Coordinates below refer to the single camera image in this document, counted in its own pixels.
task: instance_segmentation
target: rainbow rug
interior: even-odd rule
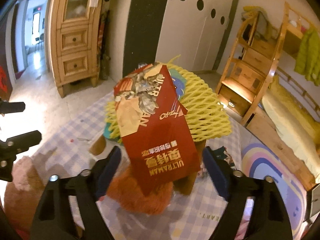
[[[250,144],[242,151],[241,157],[242,171],[246,176],[264,179],[269,175],[274,179],[289,214],[293,239],[300,239],[307,204],[307,192],[303,186],[263,144]]]

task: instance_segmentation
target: floor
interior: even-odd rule
[[[217,73],[199,75],[214,91],[220,75]],[[64,86],[65,98],[58,94],[52,72],[47,71],[44,52],[33,52],[28,55],[28,68],[17,80],[11,95],[11,102],[23,101],[26,109],[23,113],[0,116],[0,139],[33,130],[42,133],[42,141],[38,146],[17,155],[17,160],[23,156],[33,155],[41,145],[48,140],[55,131],[76,117],[78,113],[110,92],[116,83],[109,79],[99,81],[97,87],[91,86],[90,80],[83,80],[80,84]],[[241,150],[248,144],[259,141],[248,130],[240,126]],[[6,182],[0,181],[0,198],[3,200]]]

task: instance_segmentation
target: blue gripper pad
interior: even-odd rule
[[[115,147],[110,154],[112,156],[96,182],[96,200],[106,195],[110,182],[121,162],[121,150],[119,147]]]
[[[211,177],[211,180],[216,188],[219,196],[223,197],[226,201],[229,199],[229,182],[223,171],[219,167],[216,160],[213,158],[210,150],[206,147],[202,151],[202,158],[206,169]]]

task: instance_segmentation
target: metal screw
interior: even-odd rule
[[[265,180],[266,180],[267,182],[273,182],[273,178],[272,178],[271,176],[266,176],[266,177],[265,177]]]
[[[235,170],[233,172],[233,175],[235,175],[236,177],[239,177],[239,178],[243,177],[243,173],[239,170]]]
[[[7,161],[1,161],[1,162],[0,162],[0,166],[1,166],[2,168],[4,168],[5,166],[7,166]]]
[[[82,177],[87,177],[87,176],[89,176],[91,174],[91,171],[90,170],[84,170],[84,171],[82,171],[81,173],[80,173],[80,175],[82,176]]]
[[[58,175],[52,175],[51,177],[50,177],[50,181],[56,181],[56,180],[58,180],[59,179],[59,176]]]

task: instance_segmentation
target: chair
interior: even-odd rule
[[[37,50],[37,45],[38,45],[38,49],[40,48],[40,45],[41,45],[41,50],[43,50],[44,34],[42,33],[39,38],[36,38],[36,41],[39,41],[39,43],[36,44],[35,51]]]
[[[40,35],[41,50],[43,50],[43,43],[44,43],[44,33]]]

